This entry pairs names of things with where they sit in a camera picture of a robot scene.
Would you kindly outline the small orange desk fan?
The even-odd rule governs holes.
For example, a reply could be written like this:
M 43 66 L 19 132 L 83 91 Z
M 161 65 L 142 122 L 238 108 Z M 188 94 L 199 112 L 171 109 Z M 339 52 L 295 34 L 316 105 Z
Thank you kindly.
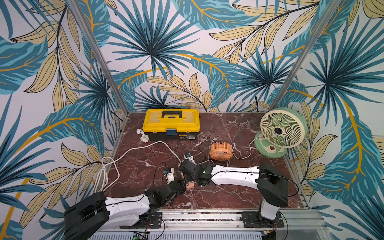
M 210 147 L 209 156 L 216 161 L 228 161 L 233 157 L 232 146 L 225 142 L 214 142 Z

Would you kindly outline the pink power strip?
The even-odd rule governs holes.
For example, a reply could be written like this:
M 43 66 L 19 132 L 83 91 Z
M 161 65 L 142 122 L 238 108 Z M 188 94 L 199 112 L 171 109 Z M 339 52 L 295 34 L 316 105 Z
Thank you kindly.
M 189 182 L 189 183 L 187 183 L 187 184 L 186 184 L 186 189 L 187 189 L 187 190 L 193 189 L 193 188 L 194 188 L 194 186 L 195 186 L 195 184 L 194 184 L 194 183 L 192 183 L 192 182 Z

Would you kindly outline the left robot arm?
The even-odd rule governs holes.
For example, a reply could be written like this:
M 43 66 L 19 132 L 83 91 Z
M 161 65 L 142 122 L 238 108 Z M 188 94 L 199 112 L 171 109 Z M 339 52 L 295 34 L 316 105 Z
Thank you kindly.
M 186 181 L 171 181 L 161 188 L 127 198 L 97 192 L 64 213 L 65 239 L 87 240 L 94 233 L 121 227 L 146 227 L 151 216 L 186 191 Z

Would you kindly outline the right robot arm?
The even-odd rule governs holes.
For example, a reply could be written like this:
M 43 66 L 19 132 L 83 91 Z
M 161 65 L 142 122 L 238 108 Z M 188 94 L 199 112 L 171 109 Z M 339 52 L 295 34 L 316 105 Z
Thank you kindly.
M 198 165 L 185 159 L 179 170 L 187 182 L 198 186 L 235 185 L 258 190 L 263 201 L 259 218 L 273 221 L 280 208 L 288 206 L 288 178 L 268 163 L 249 168 L 232 168 L 216 164 Z

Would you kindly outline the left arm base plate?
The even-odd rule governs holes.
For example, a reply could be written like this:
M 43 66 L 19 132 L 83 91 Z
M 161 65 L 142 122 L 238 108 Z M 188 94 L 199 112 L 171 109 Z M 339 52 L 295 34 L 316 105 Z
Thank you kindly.
M 160 229 L 163 226 L 163 213 L 156 212 L 152 214 L 140 215 L 139 221 L 129 229 Z

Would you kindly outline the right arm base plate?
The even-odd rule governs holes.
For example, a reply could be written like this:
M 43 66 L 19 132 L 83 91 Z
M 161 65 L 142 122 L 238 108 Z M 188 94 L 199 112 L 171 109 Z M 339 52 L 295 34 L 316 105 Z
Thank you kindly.
M 278 212 L 274 220 L 266 219 L 259 216 L 259 212 L 242 212 L 240 221 L 243 222 L 245 228 L 283 228 L 285 226 L 283 217 Z

